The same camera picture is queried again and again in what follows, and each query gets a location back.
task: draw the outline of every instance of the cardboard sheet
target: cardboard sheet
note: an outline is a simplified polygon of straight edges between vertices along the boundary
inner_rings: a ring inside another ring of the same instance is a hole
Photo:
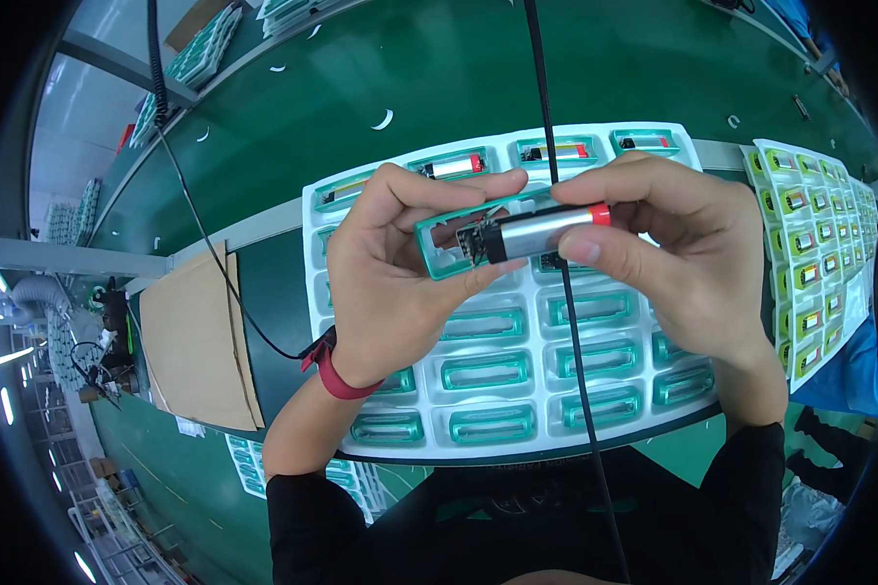
[[[224,242],[214,247],[224,258]],[[143,291],[140,321],[154,374],[152,394],[173,415],[257,430],[238,368],[228,297],[208,251]]]
[[[231,253],[227,257],[227,276],[231,279],[234,289],[240,294],[238,255],[236,253]],[[240,379],[244,382],[244,397],[247,399],[247,405],[251,409],[254,424],[262,428],[266,425],[263,421],[263,415],[260,414],[258,392],[254,388],[254,377],[251,376],[251,359],[247,355],[247,339],[244,337],[244,315],[240,311],[238,302],[231,296],[230,291],[227,293],[227,303],[231,307],[231,331],[234,334],[234,352],[238,357]]]

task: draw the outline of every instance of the green workbench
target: green workbench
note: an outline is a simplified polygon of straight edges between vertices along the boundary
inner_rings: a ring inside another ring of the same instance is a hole
[[[851,106],[824,79],[804,73],[784,44],[741,19],[697,0],[548,0],[539,16],[553,123],[678,122],[693,138],[750,144],[769,137],[825,152],[854,176],[874,163],[875,141]],[[245,17],[222,67],[260,42],[253,17]],[[314,38],[307,35],[242,66],[167,135],[210,233],[342,170],[541,125],[519,0],[513,7],[506,0],[368,3],[326,19]],[[269,70],[283,64],[283,72]],[[801,117],[793,96],[811,120]],[[394,111],[393,122],[372,130],[385,109]],[[741,120],[737,129],[726,123],[730,115]],[[197,142],[206,130],[208,138]],[[108,183],[120,182],[133,164],[120,156],[112,172],[121,175],[105,177],[99,209],[110,199]],[[196,240],[159,145],[130,177],[91,245],[172,254]],[[308,345],[299,230],[238,254],[240,293],[264,332],[291,353]],[[249,324],[246,334],[269,424],[306,374]],[[262,440],[264,432],[236,434]]]

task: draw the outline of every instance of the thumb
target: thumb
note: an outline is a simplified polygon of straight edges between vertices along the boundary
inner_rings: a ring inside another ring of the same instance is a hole
[[[501,264],[486,264],[445,280],[427,280],[424,285],[430,288],[433,304],[446,314],[451,314],[459,308],[459,305],[488,288],[499,277],[513,273],[526,265],[526,258],[509,260]]]
[[[629,231],[602,226],[570,229],[559,242],[559,254],[636,288],[655,303],[672,290],[687,269],[679,256]]]

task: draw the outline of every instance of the blister tray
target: blister tray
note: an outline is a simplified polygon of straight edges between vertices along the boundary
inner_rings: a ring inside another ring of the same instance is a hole
[[[612,140],[618,136],[663,137],[667,147],[660,155],[701,170],[679,124],[568,124],[555,126],[554,133],[557,143],[584,143],[588,155],[560,159],[562,180],[615,158],[618,145]],[[490,170],[500,172],[521,166],[519,145],[539,143],[542,137],[542,128],[480,136],[388,160],[406,168],[414,161],[483,149]],[[383,162],[345,170],[303,189],[306,288],[316,337],[334,321],[323,255],[327,239],[320,234],[330,233],[350,209],[319,209],[318,196]],[[511,213],[545,204],[549,170],[524,167],[530,176],[524,196],[503,202]],[[433,278],[468,270],[467,263],[459,264],[460,254],[450,253],[443,261],[433,267]],[[647,298],[586,267],[573,266],[571,274],[599,439],[674,422],[716,402],[708,357],[670,345]],[[539,461],[586,450],[564,304],[561,275],[540,257],[502,277],[456,310],[443,339],[426,357],[391,376],[387,388],[367,400],[341,451],[376,461],[454,464]],[[662,347],[657,354],[655,345]]]
[[[267,499],[267,480],[263,472],[263,444],[224,436],[227,451],[238,472],[240,485],[250,495]],[[326,478],[344,489],[361,508],[364,520],[373,524],[387,509],[384,485],[372,463],[333,459],[325,468]]]
[[[768,139],[741,152],[772,263],[774,347],[793,393],[868,316],[875,197],[830,156]]]

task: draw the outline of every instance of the black shirt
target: black shirt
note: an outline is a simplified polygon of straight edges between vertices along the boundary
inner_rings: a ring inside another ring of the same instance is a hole
[[[695,488],[631,447],[602,453],[633,583],[766,583],[784,429],[739,430]],[[588,458],[437,468],[371,527],[318,474],[267,485],[273,581],[503,583],[543,569],[621,580]]]

